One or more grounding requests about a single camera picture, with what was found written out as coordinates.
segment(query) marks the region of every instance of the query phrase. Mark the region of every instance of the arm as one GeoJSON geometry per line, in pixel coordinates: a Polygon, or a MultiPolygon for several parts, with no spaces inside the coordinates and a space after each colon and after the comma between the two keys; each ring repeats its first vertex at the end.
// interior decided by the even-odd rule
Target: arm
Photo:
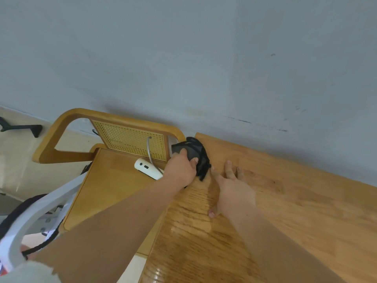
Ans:
{"type": "Polygon", "coordinates": [[[244,182],[241,168],[237,168],[238,179],[230,161],[225,164],[227,178],[215,169],[211,173],[219,184],[220,196],[209,216],[222,213],[230,220],[269,283],[345,283],[262,215],[255,205],[255,192],[244,182]]]}
{"type": "Polygon", "coordinates": [[[180,189],[196,174],[187,151],[175,153],[161,179],[83,221],[40,251],[35,261],[53,267],[64,282],[116,282],[180,189]]]}

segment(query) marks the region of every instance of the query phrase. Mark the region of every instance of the rattan mesh panel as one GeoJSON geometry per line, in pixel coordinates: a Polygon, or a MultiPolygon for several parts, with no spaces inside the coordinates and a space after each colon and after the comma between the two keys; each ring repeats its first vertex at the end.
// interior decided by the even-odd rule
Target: rattan mesh panel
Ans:
{"type": "Polygon", "coordinates": [[[164,137],[162,134],[94,121],[94,127],[108,148],[148,158],[147,138],[153,159],[165,161],[164,137]]]}

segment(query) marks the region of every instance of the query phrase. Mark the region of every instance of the sleeve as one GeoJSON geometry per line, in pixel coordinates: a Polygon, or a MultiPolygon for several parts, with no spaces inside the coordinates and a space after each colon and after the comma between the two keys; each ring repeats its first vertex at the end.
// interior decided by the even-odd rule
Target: sleeve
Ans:
{"type": "Polygon", "coordinates": [[[52,268],[40,262],[27,261],[7,275],[0,277],[0,283],[61,283],[57,274],[52,274],[52,268]]]}

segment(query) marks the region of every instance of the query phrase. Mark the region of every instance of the white device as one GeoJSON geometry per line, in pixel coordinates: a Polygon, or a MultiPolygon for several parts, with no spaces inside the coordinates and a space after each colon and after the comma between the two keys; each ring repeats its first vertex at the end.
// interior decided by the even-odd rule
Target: white device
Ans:
{"type": "Polygon", "coordinates": [[[149,163],[145,159],[137,159],[134,165],[136,170],[139,170],[143,172],[144,174],[150,176],[151,178],[154,178],[155,180],[158,180],[163,177],[162,173],[164,172],[163,169],[156,168],[151,163],[149,163]]]}

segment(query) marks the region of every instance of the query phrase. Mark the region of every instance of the floor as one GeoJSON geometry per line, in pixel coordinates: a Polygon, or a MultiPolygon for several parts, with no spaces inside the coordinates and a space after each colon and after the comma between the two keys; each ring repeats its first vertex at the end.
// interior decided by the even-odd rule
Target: floor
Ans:
{"type": "MultiPolygon", "coordinates": [[[[25,200],[34,195],[49,193],[80,175],[89,162],[38,164],[31,157],[51,123],[0,107],[0,117],[11,125],[43,125],[42,133],[34,138],[29,129],[0,132],[0,192],[25,200]]],[[[101,143],[96,135],[66,130],[57,149],[89,152],[101,143]]],[[[26,236],[23,244],[33,247],[43,240],[40,234],[26,236]]],[[[136,283],[145,264],[145,258],[134,256],[119,283],[136,283]]]]}

